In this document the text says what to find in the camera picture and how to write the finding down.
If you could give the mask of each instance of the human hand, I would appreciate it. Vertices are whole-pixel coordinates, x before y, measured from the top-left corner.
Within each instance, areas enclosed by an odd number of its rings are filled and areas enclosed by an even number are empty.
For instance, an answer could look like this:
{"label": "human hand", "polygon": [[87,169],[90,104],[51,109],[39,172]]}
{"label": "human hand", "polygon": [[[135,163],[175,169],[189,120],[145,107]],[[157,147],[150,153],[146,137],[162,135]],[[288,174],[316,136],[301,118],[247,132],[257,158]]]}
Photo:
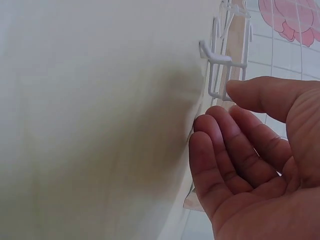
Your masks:
{"label": "human hand", "polygon": [[[227,92],[238,106],[209,108],[189,141],[215,239],[320,239],[320,82],[258,77]],[[286,123],[288,141],[244,109]]]}

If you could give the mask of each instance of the tile grout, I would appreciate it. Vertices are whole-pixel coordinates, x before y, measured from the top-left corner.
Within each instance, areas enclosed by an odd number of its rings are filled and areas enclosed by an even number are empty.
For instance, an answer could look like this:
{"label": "tile grout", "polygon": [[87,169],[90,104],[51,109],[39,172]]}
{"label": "tile grout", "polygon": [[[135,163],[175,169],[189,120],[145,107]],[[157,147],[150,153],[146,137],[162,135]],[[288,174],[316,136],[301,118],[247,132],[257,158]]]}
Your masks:
{"label": "tile grout", "polygon": [[[266,66],[266,67],[271,67],[271,64],[267,64],[267,63],[263,63],[263,62],[258,62],[258,61],[251,61],[251,60],[249,60],[248,63],[258,64],[258,65],[262,65],[262,66]],[[281,69],[281,70],[285,70],[285,71],[288,71],[288,72],[291,72],[291,73],[301,74],[300,71],[291,70],[291,69],[288,69],[288,68],[285,68],[285,67],[281,67],[281,66],[273,66],[273,67],[274,67],[275,69]],[[308,74],[308,73],[304,73],[303,75],[304,75],[304,76],[307,76],[307,77],[311,77],[311,78],[319,79],[319,80],[320,80],[320,77],[313,76],[313,75],[310,75],[310,74]]]}

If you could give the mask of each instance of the pink floral pattern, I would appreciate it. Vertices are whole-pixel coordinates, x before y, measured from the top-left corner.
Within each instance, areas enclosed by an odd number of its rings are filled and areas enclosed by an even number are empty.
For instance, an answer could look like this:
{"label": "pink floral pattern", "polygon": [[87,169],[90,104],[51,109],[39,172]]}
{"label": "pink floral pattern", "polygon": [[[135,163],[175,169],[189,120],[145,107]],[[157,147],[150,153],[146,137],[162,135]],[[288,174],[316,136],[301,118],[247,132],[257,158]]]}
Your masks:
{"label": "pink floral pattern", "polygon": [[315,0],[259,0],[264,21],[290,42],[320,42],[320,8]]}

